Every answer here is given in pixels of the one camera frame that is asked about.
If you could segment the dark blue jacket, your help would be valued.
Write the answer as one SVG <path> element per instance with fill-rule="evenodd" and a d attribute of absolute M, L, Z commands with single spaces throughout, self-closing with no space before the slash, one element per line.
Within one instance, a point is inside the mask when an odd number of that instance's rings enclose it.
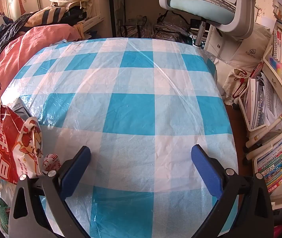
<path fill-rule="evenodd" d="M 14 36 L 17 35 L 21 29 L 23 29 L 23 31 L 28 31 L 31 29 L 31 27 L 25 27 L 24 25 L 33 14 L 34 12 L 20 16 L 20 18 L 18 18 L 15 22 L 11 23 L 9 26 L 0 31 L 0 54 L 5 49 L 7 44 L 14 40 Z"/>

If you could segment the red snack bag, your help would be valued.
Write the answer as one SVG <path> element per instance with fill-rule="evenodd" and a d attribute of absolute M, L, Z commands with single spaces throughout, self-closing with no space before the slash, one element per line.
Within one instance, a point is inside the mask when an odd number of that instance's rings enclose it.
<path fill-rule="evenodd" d="M 38 119 L 21 98 L 7 106 L 0 96 L 0 179 L 17 184 L 21 175 L 38 178 L 60 167 L 56 154 L 44 155 Z"/>

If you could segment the grey blue office chair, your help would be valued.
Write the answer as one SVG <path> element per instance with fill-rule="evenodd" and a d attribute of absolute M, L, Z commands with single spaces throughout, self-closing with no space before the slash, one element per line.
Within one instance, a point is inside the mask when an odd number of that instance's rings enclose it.
<path fill-rule="evenodd" d="M 201 46 L 206 24 L 237 39 L 248 38 L 254 28 L 256 0 L 159 0 L 163 9 L 183 11 L 201 18 L 194 45 Z"/>

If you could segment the white book shelf cart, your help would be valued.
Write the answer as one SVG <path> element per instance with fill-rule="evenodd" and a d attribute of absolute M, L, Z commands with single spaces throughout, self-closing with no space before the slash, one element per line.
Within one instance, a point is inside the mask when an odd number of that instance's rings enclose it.
<path fill-rule="evenodd" d="M 274 210 L 282 209 L 282 22 L 238 98 L 248 130 L 244 164 L 261 173 Z"/>

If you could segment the striped beige clothing pile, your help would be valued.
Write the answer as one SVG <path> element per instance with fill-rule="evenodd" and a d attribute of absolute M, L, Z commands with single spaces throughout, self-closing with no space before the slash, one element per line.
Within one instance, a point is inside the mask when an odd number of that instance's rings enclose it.
<path fill-rule="evenodd" d="M 52 24 L 75 25 L 92 15 L 94 0 L 49 0 L 51 5 L 33 13 L 25 27 Z"/>

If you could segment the blue checkered plastic tablecloth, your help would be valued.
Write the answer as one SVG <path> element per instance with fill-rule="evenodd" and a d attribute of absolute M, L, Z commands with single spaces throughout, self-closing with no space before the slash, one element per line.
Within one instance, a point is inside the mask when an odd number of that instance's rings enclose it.
<path fill-rule="evenodd" d="M 96 39 L 47 47 L 2 95 L 37 117 L 43 153 L 92 160 L 69 208 L 91 237 L 191 237 L 215 197 L 191 160 L 200 145 L 237 169 L 215 65 L 190 45 Z"/>

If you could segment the white paper tote bag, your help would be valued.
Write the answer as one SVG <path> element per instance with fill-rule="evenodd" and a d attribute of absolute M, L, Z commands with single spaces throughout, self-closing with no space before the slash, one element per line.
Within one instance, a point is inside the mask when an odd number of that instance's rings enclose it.
<path fill-rule="evenodd" d="M 270 38 L 270 29 L 255 23 L 252 34 L 241 42 L 228 64 L 250 73 L 261 61 Z"/>

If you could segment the pink bed quilt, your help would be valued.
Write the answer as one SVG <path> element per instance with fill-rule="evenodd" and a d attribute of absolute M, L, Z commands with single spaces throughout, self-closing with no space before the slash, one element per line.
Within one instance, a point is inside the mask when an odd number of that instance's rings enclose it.
<path fill-rule="evenodd" d="M 0 54 L 1 92 L 8 87 L 19 70 L 42 48 L 61 40 L 81 40 L 79 31 L 68 24 L 36 26 L 11 41 Z"/>

